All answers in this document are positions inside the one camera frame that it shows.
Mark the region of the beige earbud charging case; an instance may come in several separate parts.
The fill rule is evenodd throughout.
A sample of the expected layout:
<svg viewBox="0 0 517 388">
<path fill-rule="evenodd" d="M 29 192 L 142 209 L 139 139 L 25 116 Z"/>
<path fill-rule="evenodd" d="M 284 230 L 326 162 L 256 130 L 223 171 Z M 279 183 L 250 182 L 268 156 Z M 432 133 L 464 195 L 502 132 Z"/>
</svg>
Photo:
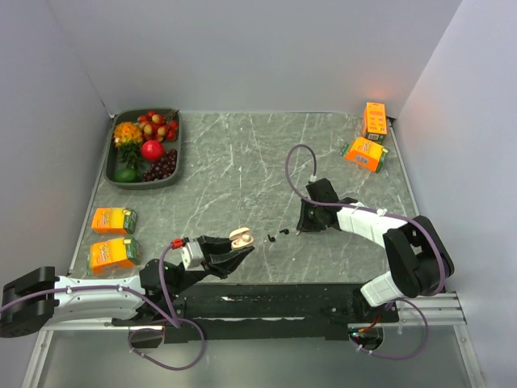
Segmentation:
<svg viewBox="0 0 517 388">
<path fill-rule="evenodd" d="M 240 250 L 249 247 L 254 243 L 254 237 L 251 234 L 251 229 L 242 227 L 232 231 L 229 235 L 231 248 L 233 250 Z"/>
</svg>

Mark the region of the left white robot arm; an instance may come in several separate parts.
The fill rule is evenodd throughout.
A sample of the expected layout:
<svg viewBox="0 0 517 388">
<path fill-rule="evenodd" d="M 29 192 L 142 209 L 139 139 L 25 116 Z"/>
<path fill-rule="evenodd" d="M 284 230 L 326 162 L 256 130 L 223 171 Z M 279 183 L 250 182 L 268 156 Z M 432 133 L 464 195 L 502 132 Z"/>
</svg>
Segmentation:
<svg viewBox="0 0 517 388">
<path fill-rule="evenodd" d="M 177 238 L 166 246 L 181 255 L 178 265 L 163 257 L 150 260 L 135 276 L 117 279 L 75 279 L 41 267 L 4 286 L 1 336 L 34 334 L 47 323 L 110 318 L 129 326 L 149 325 L 162 318 L 180 327 L 183 318 L 174 300 L 207 276 L 225 279 L 254 250 L 247 228 L 228 238 L 201 235 Z"/>
</svg>

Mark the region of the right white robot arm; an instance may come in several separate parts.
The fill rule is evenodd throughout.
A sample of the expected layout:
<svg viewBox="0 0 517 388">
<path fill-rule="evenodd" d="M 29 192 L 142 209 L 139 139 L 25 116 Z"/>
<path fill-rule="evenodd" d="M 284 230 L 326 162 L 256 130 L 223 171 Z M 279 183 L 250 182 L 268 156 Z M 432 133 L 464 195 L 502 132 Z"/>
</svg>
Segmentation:
<svg viewBox="0 0 517 388">
<path fill-rule="evenodd" d="M 454 273 L 452 259 L 427 217 L 390 216 L 385 209 L 368 209 L 350 197 L 340 200 L 325 178 L 311 176 L 306 190 L 309 196 L 301 197 L 298 232 L 334 228 L 385 249 L 389 270 L 362 285 L 352 303 L 358 320 L 371 322 L 382 306 L 397 298 L 439 293 Z"/>
</svg>

